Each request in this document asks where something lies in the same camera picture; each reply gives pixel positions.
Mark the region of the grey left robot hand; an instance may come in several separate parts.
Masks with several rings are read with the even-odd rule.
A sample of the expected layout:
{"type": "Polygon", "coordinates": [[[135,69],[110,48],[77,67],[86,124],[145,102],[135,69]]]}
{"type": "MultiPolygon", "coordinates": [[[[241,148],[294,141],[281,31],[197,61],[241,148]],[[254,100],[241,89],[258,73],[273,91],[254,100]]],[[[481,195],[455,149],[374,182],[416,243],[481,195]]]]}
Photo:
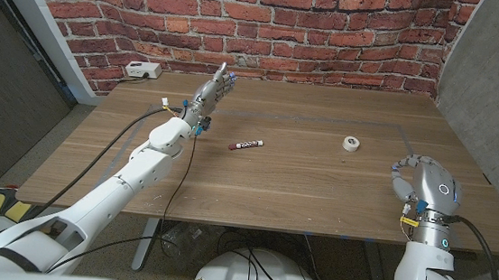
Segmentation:
{"type": "Polygon", "coordinates": [[[223,62],[214,76],[196,90],[192,100],[182,112],[181,118],[190,127],[196,126],[201,119],[208,117],[217,103],[233,89],[236,81],[234,72],[227,72],[227,64],[223,62]]]}

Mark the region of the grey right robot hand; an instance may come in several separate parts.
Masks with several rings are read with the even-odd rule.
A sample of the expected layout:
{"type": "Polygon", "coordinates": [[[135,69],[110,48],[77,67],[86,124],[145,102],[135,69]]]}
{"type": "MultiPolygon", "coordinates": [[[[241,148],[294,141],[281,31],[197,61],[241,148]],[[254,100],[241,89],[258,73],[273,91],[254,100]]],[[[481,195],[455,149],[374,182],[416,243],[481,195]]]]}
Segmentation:
{"type": "Polygon", "coordinates": [[[400,224],[410,241],[449,251],[450,229],[443,221],[460,206],[462,187],[439,162],[413,154],[391,167],[393,190],[404,202],[400,224]]]}

